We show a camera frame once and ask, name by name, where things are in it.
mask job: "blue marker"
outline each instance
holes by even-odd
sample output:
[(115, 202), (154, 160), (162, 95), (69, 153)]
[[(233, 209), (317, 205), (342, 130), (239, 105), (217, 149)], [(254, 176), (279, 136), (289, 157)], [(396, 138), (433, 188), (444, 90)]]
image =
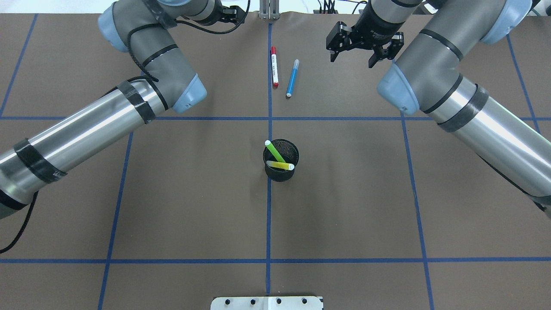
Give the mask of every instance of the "blue marker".
[(293, 87), (295, 86), (296, 73), (299, 70), (299, 60), (295, 60), (293, 71), (291, 72), (291, 79), (289, 80), (289, 87), (287, 87), (287, 98), (291, 98), (293, 95)]

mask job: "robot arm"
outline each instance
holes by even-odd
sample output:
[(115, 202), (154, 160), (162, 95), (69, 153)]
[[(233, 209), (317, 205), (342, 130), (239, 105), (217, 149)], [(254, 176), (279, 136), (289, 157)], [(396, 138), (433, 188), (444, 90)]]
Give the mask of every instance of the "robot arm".
[(205, 98), (201, 80), (167, 31), (181, 15), (202, 25), (239, 25), (246, 13), (223, 7), (220, 0), (120, 0), (110, 6), (98, 20), (102, 34), (118, 50), (132, 51), (147, 76), (121, 82), (81, 111), (0, 154), (0, 219), (165, 110), (182, 113)]
[[(385, 21), (400, 22), (401, 25), (407, 17), (405, 1), (370, 2), (348, 34), (338, 33), (341, 38), (352, 38), (357, 35), (354, 33), (364, 34), (363, 38), (366, 34), (376, 36), (376, 28), (370, 25), (380, 23), (366, 21), (366, 18), (381, 19), (382, 16), (372, 12), (378, 13), (377, 8), (383, 7), (383, 3), (388, 7), (404, 6), (399, 19), (387, 18)], [(551, 218), (551, 211), (546, 207), (551, 206), (551, 143), (501, 106), (482, 86), (469, 81), (456, 69), (478, 41), (492, 44), (507, 35), (528, 13), (532, 2), (434, 2), (440, 7), (439, 11), (392, 64), (377, 90), (405, 114), (411, 115), (419, 109), (426, 113), (440, 128), (472, 148)], [(390, 36), (396, 30), (385, 28), (386, 32), (380, 37), (386, 39), (375, 44), (391, 42), (392, 47), (394, 43)], [(327, 37), (332, 60), (335, 54), (330, 47), (334, 46), (329, 43), (335, 38), (335, 33), (333, 28)], [(383, 58), (393, 59), (395, 55)]]

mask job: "red marker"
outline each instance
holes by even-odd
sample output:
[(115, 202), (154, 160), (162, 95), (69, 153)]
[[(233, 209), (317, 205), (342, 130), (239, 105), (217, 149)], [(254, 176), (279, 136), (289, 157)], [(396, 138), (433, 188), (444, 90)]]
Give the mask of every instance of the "red marker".
[(277, 77), (277, 59), (276, 59), (276, 47), (272, 46), (272, 49), (270, 50), (270, 54), (272, 54), (272, 81), (275, 88), (279, 86), (279, 78)]

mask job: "blue joint cap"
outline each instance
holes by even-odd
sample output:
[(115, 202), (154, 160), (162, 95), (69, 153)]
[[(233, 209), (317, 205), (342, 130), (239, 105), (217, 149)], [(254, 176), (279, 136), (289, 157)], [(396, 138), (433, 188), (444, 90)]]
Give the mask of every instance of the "blue joint cap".
[(187, 109), (191, 108), (207, 96), (207, 90), (203, 83), (199, 79), (199, 75), (195, 74), (186, 90), (178, 98), (174, 106), (172, 107), (177, 113), (183, 113)]
[(98, 27), (105, 40), (111, 43), (114, 48), (126, 53), (128, 52), (128, 48), (126, 48), (126, 45), (122, 42), (121, 37), (118, 35), (117, 28), (115, 27), (115, 20), (113, 18), (114, 5), (115, 3), (113, 2), (113, 4), (99, 16)]
[(189, 1), (191, 0), (157, 0), (159, 3), (162, 3), (166, 6), (171, 6), (171, 7), (179, 7), (179, 6), (182, 6), (184, 4), (187, 4)]
[(412, 115), (419, 110), (419, 101), (411, 85), (395, 63), (377, 85), (377, 91), (404, 114)]
[(481, 41), (493, 44), (509, 34), (530, 12), (532, 0), (507, 0), (498, 19)]

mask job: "white bracket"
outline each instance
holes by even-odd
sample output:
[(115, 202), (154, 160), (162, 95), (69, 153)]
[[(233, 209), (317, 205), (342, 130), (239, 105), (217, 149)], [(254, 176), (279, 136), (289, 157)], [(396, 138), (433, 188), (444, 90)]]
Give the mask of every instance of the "white bracket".
[(260, 0), (260, 19), (279, 19), (279, 0)]
[(323, 310), (323, 297), (218, 297), (210, 310)]

